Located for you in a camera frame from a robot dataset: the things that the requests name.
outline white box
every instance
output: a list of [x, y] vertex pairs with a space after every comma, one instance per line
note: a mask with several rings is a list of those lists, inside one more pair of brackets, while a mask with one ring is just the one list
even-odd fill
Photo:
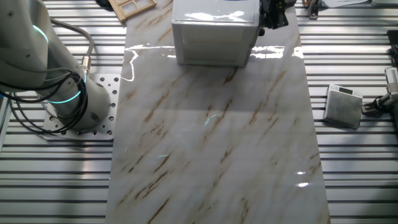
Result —
[[259, 0], [174, 0], [177, 62], [245, 66], [259, 33]]

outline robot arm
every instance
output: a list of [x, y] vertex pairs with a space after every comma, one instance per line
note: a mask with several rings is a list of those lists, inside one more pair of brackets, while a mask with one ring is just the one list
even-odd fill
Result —
[[260, 17], [261, 24], [269, 29], [277, 29], [287, 26], [285, 10], [293, 7], [296, 0], [261, 0]]
[[[65, 25], [50, 20], [42, 0], [0, 0], [0, 5], [0, 93], [17, 105], [47, 100], [53, 106], [65, 126], [39, 128], [37, 133], [81, 131], [100, 124], [109, 111], [108, 92], [87, 77], [52, 28], [52, 22]], [[16, 95], [20, 91], [35, 91], [39, 99], [21, 99]]]

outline black wire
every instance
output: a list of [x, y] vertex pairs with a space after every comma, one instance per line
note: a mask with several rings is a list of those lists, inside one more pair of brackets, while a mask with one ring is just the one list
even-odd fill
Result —
[[73, 79], [77, 82], [77, 84], [78, 84], [78, 89], [79, 89], [79, 91], [80, 91], [80, 95], [79, 95], [80, 100], [79, 100], [79, 105], [78, 105], [78, 107], [77, 107], [77, 109], [76, 109], [76, 111], [77, 111], [76, 116], [73, 117], [73, 119], [72, 119], [69, 123], [67, 123], [64, 127], [59, 128], [59, 129], [56, 129], [56, 130], [54, 130], [54, 131], [51, 131], [51, 130], [46, 130], [46, 129], [44, 129], [44, 128], [41, 128], [41, 127], [37, 126], [37, 125], [34, 124], [34, 123], [26, 116], [26, 114], [23, 112], [23, 110], [22, 110], [22, 108], [21, 108], [21, 106], [20, 106], [20, 104], [19, 104], [19, 100], [21, 100], [21, 99], [18, 98], [18, 97], [13, 97], [13, 96], [12, 96], [13, 98], [17, 99], [17, 100], [16, 100], [17, 107], [18, 107], [19, 111], [21, 112], [21, 114], [23, 115], [23, 117], [26, 119], [26, 122], [29, 122], [31, 125], [33, 125], [33, 126], [34, 126], [35, 128], [37, 128], [37, 129], [39, 129], [40, 131], [35, 130], [35, 129], [32, 129], [32, 128], [28, 127], [26, 124], [24, 124], [24, 122], [18, 117], [17, 113], [15, 112], [15, 109], [13, 108], [12, 103], [11, 103], [11, 100], [10, 100], [10, 101], [9, 101], [9, 104], [10, 104], [10, 107], [11, 107], [12, 114], [13, 114], [14, 117], [17, 119], [17, 121], [20, 122], [21, 125], [23, 125], [23, 127], [25, 127], [26, 129], [28, 129], [29, 131], [32, 131], [32, 132], [37, 133], [37, 134], [55, 134], [55, 133], [62, 133], [62, 132], [64, 132], [64, 131], [68, 131], [69, 129], [71, 129], [72, 127], [74, 127], [74, 125], [76, 125], [77, 122], [79, 122], [79, 121], [82, 119], [83, 115], [84, 115], [85, 112], [86, 112], [87, 105], [88, 105], [88, 100], [87, 100], [87, 99], [88, 99], [88, 94], [87, 94], [87, 91], [86, 91], [86, 85], [85, 85], [85, 83], [84, 83], [84, 82], [79, 82], [80, 76], [78, 76], [77, 74], [74, 74], [74, 75], [72, 76], [72, 78], [73, 78]]
[[14, 89], [17, 89], [17, 90], [24, 90], [24, 91], [48, 90], [50, 88], [58, 86], [59, 84], [64, 83], [68, 78], [71, 78], [73, 76], [73, 74], [75, 74], [75, 73], [69, 73], [67, 76], [65, 76], [65, 78], [61, 79], [58, 82], [55, 82], [55, 83], [53, 83], [51, 85], [48, 85], [48, 86], [37, 87], [37, 88], [32, 88], [32, 87], [28, 88], [28, 87], [22, 87], [22, 86], [15, 86], [15, 85], [11, 85], [11, 84], [8, 84], [8, 83], [2, 82], [2, 81], [0, 81], [0, 85], [6, 86], [6, 87], [9, 87], [9, 88], [14, 88]]
[[51, 18], [51, 17], [50, 17], [50, 21], [51, 21], [51, 23], [53, 23], [55, 25], [62, 26], [63, 28], [78, 32], [81, 35], [85, 36], [88, 39], [88, 42], [89, 42], [88, 50], [87, 50], [87, 53], [85, 54], [85, 56], [91, 56], [91, 53], [93, 52], [93, 49], [94, 49], [94, 40], [91, 37], [91, 35], [89, 33], [87, 33], [87, 31], [85, 31], [82, 28], [79, 28], [77, 26], [73, 26], [73, 25], [67, 24], [66, 22], [58, 21], [58, 20], [56, 20], [54, 18]]

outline bolt hole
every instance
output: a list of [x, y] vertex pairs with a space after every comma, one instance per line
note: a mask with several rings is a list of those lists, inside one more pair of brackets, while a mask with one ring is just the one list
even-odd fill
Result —
[[96, 113], [90, 112], [90, 116], [94, 121], [100, 122], [100, 117]]

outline metal bracket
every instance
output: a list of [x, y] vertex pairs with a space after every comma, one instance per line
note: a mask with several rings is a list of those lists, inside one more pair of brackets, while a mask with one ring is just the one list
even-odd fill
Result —
[[318, 19], [319, 7], [321, 6], [321, 0], [312, 0], [308, 7], [308, 15], [310, 19]]
[[[106, 118], [97, 126], [95, 126], [91, 130], [86, 131], [75, 131], [69, 130], [64, 133], [55, 134], [55, 135], [43, 135], [43, 138], [46, 140], [112, 140], [114, 138], [114, 128], [116, 124], [116, 112], [118, 111], [118, 103], [119, 103], [119, 90], [120, 90], [120, 82], [121, 76], [118, 74], [91, 74], [91, 79], [94, 82], [100, 83], [109, 93], [109, 97], [111, 98], [111, 107], [109, 109], [109, 113]], [[54, 112], [52, 106], [49, 104], [48, 109], [50, 112]], [[44, 119], [44, 129], [51, 130], [56, 129], [58, 127], [62, 127], [63, 124], [58, 119], [54, 119], [51, 115], [46, 113]]]

